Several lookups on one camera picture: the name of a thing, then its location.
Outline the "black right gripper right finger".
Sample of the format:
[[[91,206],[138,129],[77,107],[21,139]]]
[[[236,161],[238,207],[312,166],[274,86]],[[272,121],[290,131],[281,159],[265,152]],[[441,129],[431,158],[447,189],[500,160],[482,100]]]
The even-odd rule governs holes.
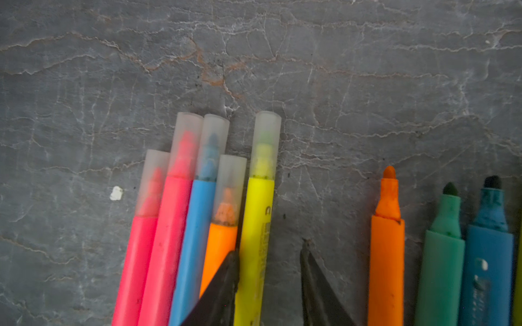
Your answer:
[[[349,325],[355,323],[345,311],[330,283],[304,242],[300,251],[303,325]]]

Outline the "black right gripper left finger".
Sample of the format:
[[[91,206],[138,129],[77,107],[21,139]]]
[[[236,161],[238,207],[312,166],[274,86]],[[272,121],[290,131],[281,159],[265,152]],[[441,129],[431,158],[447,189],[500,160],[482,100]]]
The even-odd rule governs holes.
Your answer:
[[[182,326],[233,325],[239,266],[238,252],[228,253],[197,305],[183,321]]]

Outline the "small blue marker pen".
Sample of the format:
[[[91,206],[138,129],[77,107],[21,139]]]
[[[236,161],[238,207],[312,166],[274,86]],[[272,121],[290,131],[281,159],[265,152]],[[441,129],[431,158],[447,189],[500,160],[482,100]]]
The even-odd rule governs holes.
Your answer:
[[[226,147],[229,126],[230,122],[218,115],[207,114],[203,120],[170,325],[181,325],[199,300],[218,167]]]

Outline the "teal marker pen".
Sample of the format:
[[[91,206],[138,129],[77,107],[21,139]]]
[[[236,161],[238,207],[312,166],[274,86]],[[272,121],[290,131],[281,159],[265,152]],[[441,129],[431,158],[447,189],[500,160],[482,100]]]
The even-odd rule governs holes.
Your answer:
[[[425,233],[415,325],[458,324],[466,246],[459,224],[460,206],[457,188],[447,183],[437,216]]]

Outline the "neon yellow highlighter pen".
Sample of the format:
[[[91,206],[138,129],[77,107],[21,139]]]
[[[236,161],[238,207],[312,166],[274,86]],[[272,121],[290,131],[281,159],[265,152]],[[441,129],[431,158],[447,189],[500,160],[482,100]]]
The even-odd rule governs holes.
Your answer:
[[[233,324],[259,325],[269,248],[281,117],[256,115],[239,247],[239,284]]]

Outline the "yellow marker pen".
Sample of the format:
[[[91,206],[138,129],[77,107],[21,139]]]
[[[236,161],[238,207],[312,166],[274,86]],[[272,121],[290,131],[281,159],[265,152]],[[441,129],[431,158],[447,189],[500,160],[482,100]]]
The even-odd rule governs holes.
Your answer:
[[[519,242],[517,248],[517,264],[516,264],[516,275],[515,275],[515,290],[513,296],[512,303],[512,325],[513,326],[521,326],[521,292],[522,292],[522,260],[521,260],[521,251],[522,251],[522,238],[521,234],[519,235]]]

